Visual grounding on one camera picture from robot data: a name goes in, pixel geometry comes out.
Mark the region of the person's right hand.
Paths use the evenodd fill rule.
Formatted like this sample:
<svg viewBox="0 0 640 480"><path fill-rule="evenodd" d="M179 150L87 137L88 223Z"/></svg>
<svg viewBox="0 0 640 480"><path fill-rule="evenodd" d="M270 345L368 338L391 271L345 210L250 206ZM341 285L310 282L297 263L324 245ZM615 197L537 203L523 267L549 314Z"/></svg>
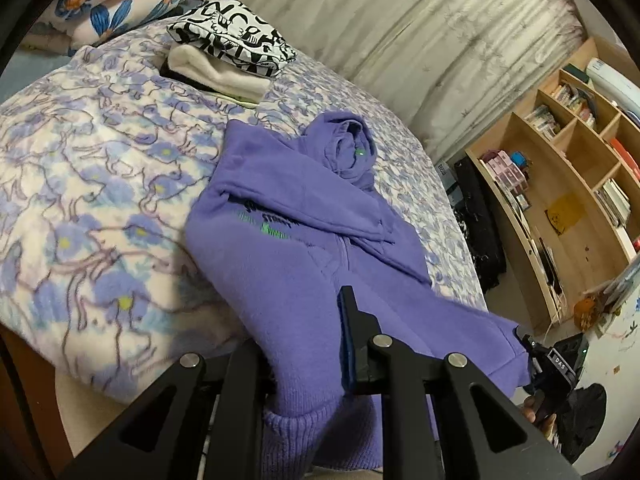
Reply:
<svg viewBox="0 0 640 480"><path fill-rule="evenodd" d="M521 404L520 410L523 415L542 432L550 443L556 441L556 437L558 436L556 415L551 414L544 407L544 393L541 390L528 396Z"/></svg>

